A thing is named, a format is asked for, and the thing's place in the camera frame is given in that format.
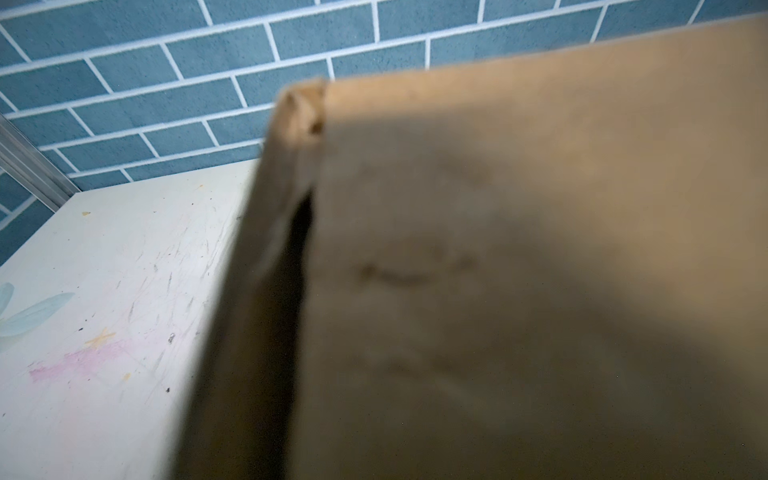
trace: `white table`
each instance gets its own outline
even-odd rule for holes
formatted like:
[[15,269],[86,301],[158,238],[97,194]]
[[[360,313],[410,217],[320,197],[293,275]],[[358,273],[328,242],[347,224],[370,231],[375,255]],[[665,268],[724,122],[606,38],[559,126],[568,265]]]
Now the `white table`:
[[0,337],[0,478],[163,477],[254,170],[77,194],[0,267],[0,318],[74,294]]

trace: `silver metal frame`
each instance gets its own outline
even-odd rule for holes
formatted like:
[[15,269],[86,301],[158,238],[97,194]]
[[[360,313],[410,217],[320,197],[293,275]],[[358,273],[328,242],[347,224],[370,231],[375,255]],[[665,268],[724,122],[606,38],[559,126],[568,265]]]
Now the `silver metal frame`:
[[1,115],[0,167],[54,212],[80,191]]

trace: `pink stain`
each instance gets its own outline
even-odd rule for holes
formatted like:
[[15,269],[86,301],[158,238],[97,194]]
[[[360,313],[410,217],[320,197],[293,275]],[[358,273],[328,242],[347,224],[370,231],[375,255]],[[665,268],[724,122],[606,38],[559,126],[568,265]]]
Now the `pink stain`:
[[119,357],[125,352],[125,341],[109,343],[97,349],[87,348],[75,353],[67,353],[64,359],[51,366],[44,366],[29,371],[32,382],[55,379],[67,372],[77,372],[85,375],[96,373],[97,368],[107,360]]

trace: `yellow stain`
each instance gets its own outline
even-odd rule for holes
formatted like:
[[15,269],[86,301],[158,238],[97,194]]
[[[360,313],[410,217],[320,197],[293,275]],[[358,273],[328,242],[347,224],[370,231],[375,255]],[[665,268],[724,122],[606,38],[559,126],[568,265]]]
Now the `yellow stain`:
[[107,329],[103,329],[101,333],[98,334],[98,336],[88,340],[85,345],[88,345],[88,348],[97,349],[98,347],[104,345],[107,340],[109,340],[114,335],[114,332],[107,333]]

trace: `scratched white surface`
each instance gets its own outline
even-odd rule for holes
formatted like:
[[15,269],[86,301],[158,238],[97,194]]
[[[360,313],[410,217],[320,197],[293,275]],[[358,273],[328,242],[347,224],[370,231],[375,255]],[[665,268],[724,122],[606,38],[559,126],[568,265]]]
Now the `scratched white surface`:
[[77,194],[0,267],[3,317],[74,293],[0,337],[0,478],[164,476],[254,170]]

